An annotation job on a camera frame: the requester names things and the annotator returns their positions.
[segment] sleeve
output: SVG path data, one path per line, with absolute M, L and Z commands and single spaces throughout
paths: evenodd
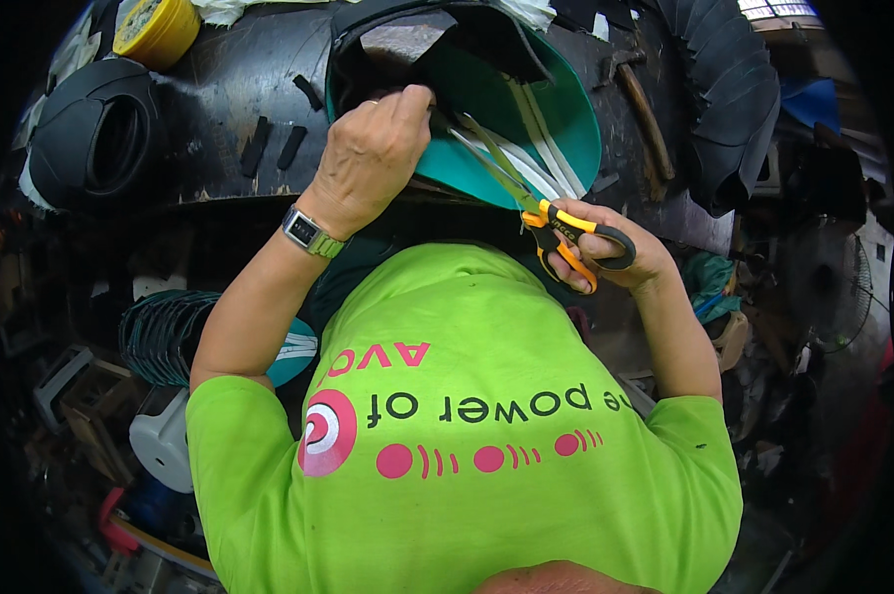
M 665 445 L 665 494 L 680 521 L 681 551 L 688 582 L 707 591 L 727 565 L 737 544 L 743 498 L 737 461 L 724 410 L 714 398 L 677 396 L 659 400 L 645 426 Z
M 196 504 L 215 566 L 225 562 L 227 542 L 251 538 L 263 494 L 287 488 L 296 442 L 272 392 L 245 377 L 222 376 L 203 382 L 189 399 L 187 443 Z

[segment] green t-shirt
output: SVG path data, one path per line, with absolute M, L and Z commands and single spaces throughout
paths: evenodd
M 240 377 L 187 408 L 209 557 L 234 594 L 468 593 L 565 559 L 706 592 L 742 508 L 720 405 L 646 421 L 537 279 L 427 244 L 374 270 L 324 333 L 301 443 Z

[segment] wooden crate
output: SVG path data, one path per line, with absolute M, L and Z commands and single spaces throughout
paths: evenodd
M 61 411 L 91 465 L 121 487 L 139 469 L 128 440 L 144 388 L 129 370 L 95 359 L 61 398 Z

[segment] white plastic stool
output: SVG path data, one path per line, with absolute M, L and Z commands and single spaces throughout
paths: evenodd
M 131 423 L 131 447 L 137 459 L 157 480 L 180 493 L 193 492 L 187 447 L 188 400 L 189 388 L 181 388 L 158 415 L 137 414 Z M 146 408 L 144 402 L 140 410 Z

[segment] workbench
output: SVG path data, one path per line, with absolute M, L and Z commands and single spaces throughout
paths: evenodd
M 297 196 L 318 168 L 328 132 L 324 108 L 314 111 L 292 80 L 301 74 L 324 96 L 324 74 L 331 42 L 334 4 L 256 5 L 232 28 L 203 26 L 183 59 L 158 76 L 160 101 L 166 117 L 174 161 L 162 206 L 215 200 Z M 97 29 L 112 38 L 112 16 Z M 730 249 L 733 213 L 712 219 L 687 196 L 687 171 L 678 159 L 690 125 L 675 41 L 663 18 L 643 10 L 638 33 L 612 26 L 610 43 L 557 25 L 548 41 L 563 54 L 589 90 L 602 132 L 601 175 L 619 174 L 617 183 L 587 199 L 635 220 L 659 237 L 720 254 Z M 662 130 L 678 172 L 662 184 L 645 143 L 641 125 L 620 81 L 592 90 L 600 69 L 613 50 L 641 47 L 646 62 L 633 65 Z M 260 116 L 273 124 L 253 178 L 241 173 L 239 157 Z M 292 125 L 308 134 L 287 170 L 276 161 Z M 446 193 L 408 190 L 413 197 L 471 201 Z

